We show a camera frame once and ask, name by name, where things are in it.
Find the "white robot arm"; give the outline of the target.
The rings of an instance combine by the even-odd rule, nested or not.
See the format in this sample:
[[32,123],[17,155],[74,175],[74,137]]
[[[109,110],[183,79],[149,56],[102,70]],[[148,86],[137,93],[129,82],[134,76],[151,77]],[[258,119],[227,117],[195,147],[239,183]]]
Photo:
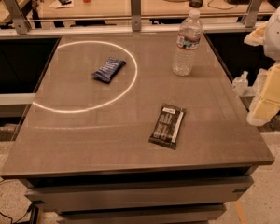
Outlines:
[[280,110],[280,6],[267,22],[247,35],[244,42],[250,46],[262,45],[265,56],[274,60],[247,115],[250,125],[262,126]]

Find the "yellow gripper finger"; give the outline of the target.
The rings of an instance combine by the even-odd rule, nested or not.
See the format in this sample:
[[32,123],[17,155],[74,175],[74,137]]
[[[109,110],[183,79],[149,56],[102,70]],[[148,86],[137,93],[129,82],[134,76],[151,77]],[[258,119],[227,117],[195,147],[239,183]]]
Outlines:
[[249,107],[247,122],[262,126],[269,122],[280,110],[280,62],[276,62],[267,72],[260,93],[256,93]]
[[245,37],[244,42],[250,46],[262,45],[264,43],[264,34],[265,34],[265,30],[267,28],[267,24],[268,24],[268,22],[264,22],[262,25],[257,27],[254,31],[249,33]]

